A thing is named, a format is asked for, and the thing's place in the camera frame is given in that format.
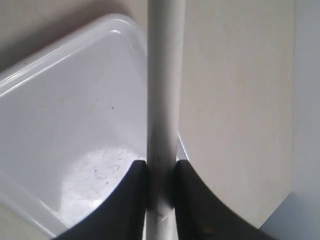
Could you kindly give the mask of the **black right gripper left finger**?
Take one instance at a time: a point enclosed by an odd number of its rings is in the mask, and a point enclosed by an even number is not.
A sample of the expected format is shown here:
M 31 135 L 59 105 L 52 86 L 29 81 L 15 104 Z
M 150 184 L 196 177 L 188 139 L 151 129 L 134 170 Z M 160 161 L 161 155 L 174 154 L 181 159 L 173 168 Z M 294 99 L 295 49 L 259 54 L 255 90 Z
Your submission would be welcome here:
M 148 196 L 148 168 L 132 162 L 109 197 L 81 222 L 56 240 L 141 240 Z

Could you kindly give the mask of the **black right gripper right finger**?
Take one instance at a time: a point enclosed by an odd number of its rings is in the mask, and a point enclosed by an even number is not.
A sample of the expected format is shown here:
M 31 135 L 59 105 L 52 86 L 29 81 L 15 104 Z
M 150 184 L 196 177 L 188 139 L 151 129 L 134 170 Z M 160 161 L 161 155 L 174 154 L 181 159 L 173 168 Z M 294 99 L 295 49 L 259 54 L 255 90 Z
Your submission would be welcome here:
M 271 240 L 227 207 L 188 160 L 176 162 L 173 205 L 180 240 Z

